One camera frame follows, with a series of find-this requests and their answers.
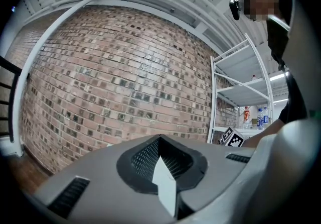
ceiling light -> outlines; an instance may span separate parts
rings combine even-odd
[[[287,99],[283,99],[283,100],[279,100],[279,101],[274,101],[274,103],[276,103],[276,102],[281,102],[281,101],[287,101]]]
[[[274,81],[274,80],[276,80],[276,79],[279,79],[279,78],[283,78],[284,77],[284,74],[280,74],[280,75],[277,75],[277,76],[275,76],[275,77],[271,77],[270,78],[270,81]]]

plastic bottle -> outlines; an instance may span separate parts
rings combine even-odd
[[[263,111],[261,108],[259,108],[259,112],[257,115],[257,129],[258,130],[263,129],[263,119],[264,119]]]
[[[266,129],[269,126],[269,112],[267,107],[264,107],[263,110],[263,128]]]
[[[249,107],[246,106],[244,113],[243,113],[243,128],[244,129],[249,129],[250,128],[250,111]]]

brick wall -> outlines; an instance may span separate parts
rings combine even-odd
[[[25,26],[7,58],[23,66],[53,13]],[[128,8],[85,7],[46,41],[28,81],[22,134],[53,172],[109,144],[152,134],[206,141],[210,55],[175,24]],[[219,87],[229,86],[219,80]],[[218,101],[219,125],[235,110]]]

black shirt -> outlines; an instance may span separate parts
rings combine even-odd
[[[293,0],[279,0],[279,9],[288,25],[290,25],[291,20],[292,2]],[[280,64],[288,41],[287,32],[272,21],[268,20],[266,24],[271,55]],[[279,116],[279,120],[284,124],[306,118],[306,109],[300,90],[291,74],[287,76],[287,87],[289,91],[288,102]]]

vent grille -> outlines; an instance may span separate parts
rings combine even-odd
[[[137,152],[131,160],[131,165],[138,175],[152,182],[155,165],[160,156],[175,180],[193,165],[189,154],[161,137]]]
[[[89,182],[89,180],[84,178],[74,178],[64,191],[48,206],[48,209],[62,218],[67,218]]]
[[[248,163],[249,160],[251,159],[251,157],[237,155],[237,154],[229,154],[228,156],[226,156],[226,158],[232,161],[243,162],[243,163]]]

